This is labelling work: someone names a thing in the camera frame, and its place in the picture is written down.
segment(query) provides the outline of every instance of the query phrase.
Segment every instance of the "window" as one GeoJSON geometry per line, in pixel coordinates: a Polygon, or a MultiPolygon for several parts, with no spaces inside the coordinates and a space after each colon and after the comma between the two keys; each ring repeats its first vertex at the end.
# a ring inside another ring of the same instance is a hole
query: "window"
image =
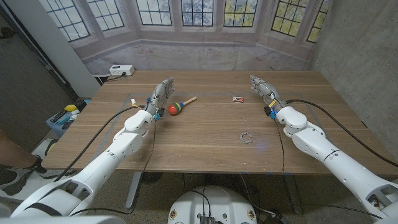
{"type": "Polygon", "coordinates": [[[68,42],[89,35],[72,0],[40,0],[40,3],[68,42]]]}
{"type": "Polygon", "coordinates": [[[142,25],[171,26],[169,0],[137,0],[142,25]]]}
{"type": "Polygon", "coordinates": [[[102,31],[124,26],[114,0],[87,0],[102,31]]]}
{"type": "Polygon", "coordinates": [[[272,30],[295,37],[308,0],[280,0],[272,30]]]}
{"type": "Polygon", "coordinates": [[[213,0],[181,0],[183,26],[212,26],[213,0]]]}
{"type": "Polygon", "coordinates": [[[308,41],[316,43],[318,40],[318,35],[319,32],[321,31],[321,27],[323,24],[323,21],[325,20],[326,14],[328,13],[329,9],[329,4],[331,0],[323,0],[322,6],[319,9],[317,19],[315,19],[315,22],[312,26],[311,33],[308,36],[308,41]]]}
{"type": "Polygon", "coordinates": [[[225,27],[252,27],[257,0],[226,0],[225,27]]]}

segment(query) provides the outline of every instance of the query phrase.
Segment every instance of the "power strip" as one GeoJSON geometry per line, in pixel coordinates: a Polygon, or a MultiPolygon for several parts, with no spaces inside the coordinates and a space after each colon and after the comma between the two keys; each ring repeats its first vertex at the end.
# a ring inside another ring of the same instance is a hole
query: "power strip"
{"type": "Polygon", "coordinates": [[[111,75],[121,76],[123,72],[126,72],[126,75],[132,75],[135,69],[132,65],[112,65],[109,71],[111,75]]]}

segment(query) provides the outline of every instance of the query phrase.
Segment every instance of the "person's leg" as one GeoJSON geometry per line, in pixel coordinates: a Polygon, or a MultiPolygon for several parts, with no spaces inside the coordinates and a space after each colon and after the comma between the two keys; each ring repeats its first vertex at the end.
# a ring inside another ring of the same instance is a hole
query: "person's leg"
{"type": "Polygon", "coordinates": [[[4,166],[28,168],[37,162],[37,157],[18,146],[0,129],[0,164],[4,166]]]}

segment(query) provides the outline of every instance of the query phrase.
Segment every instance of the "wooden handle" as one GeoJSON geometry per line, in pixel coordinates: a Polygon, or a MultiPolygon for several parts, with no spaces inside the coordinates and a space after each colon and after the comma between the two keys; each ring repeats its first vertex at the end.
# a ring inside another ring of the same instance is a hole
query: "wooden handle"
{"type": "Polygon", "coordinates": [[[195,100],[197,100],[197,97],[194,96],[194,97],[190,98],[189,100],[183,102],[182,104],[185,106],[191,102],[194,102],[195,100]]]}

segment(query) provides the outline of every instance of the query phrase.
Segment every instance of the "table leg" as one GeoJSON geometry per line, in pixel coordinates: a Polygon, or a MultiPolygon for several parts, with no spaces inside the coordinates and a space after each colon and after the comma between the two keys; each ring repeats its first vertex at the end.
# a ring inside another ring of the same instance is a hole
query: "table leg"
{"type": "Polygon", "coordinates": [[[141,175],[142,172],[134,172],[134,175],[131,180],[129,195],[126,200],[126,208],[131,209],[135,203],[135,200],[138,198],[138,191],[141,185],[141,175]]]}
{"type": "Polygon", "coordinates": [[[303,213],[303,207],[301,206],[301,201],[299,197],[299,192],[297,190],[296,181],[294,179],[294,175],[285,175],[284,176],[287,190],[289,191],[290,200],[293,204],[293,209],[296,214],[303,213]]]}

